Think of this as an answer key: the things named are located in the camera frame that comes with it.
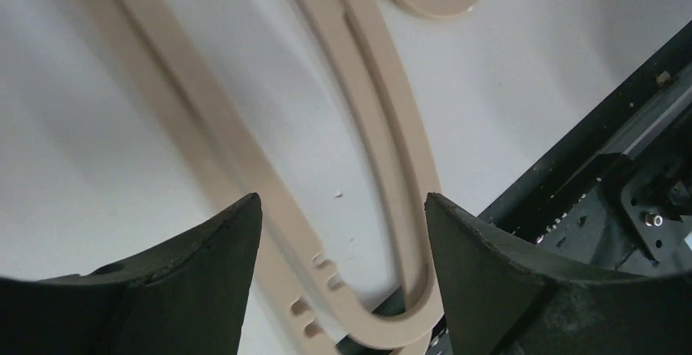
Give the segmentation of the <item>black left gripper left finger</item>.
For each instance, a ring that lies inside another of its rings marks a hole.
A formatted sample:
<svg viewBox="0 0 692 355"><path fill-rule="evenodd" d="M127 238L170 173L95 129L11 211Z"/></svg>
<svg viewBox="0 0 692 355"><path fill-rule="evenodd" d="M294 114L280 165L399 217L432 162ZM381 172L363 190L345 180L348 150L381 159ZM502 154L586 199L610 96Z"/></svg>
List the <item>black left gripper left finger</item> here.
<svg viewBox="0 0 692 355"><path fill-rule="evenodd" d="M87 275L1 280L4 354L234 354L262 229L250 193Z"/></svg>

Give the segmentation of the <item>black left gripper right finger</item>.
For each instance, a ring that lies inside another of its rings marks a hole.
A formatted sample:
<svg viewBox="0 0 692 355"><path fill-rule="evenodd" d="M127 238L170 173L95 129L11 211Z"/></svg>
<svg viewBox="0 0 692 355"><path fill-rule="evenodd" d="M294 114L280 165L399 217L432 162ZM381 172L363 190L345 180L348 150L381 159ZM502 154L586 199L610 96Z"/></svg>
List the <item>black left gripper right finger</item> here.
<svg viewBox="0 0 692 355"><path fill-rule="evenodd" d="M439 193L428 237L456 354L688 354L691 274L647 277L538 248Z"/></svg>

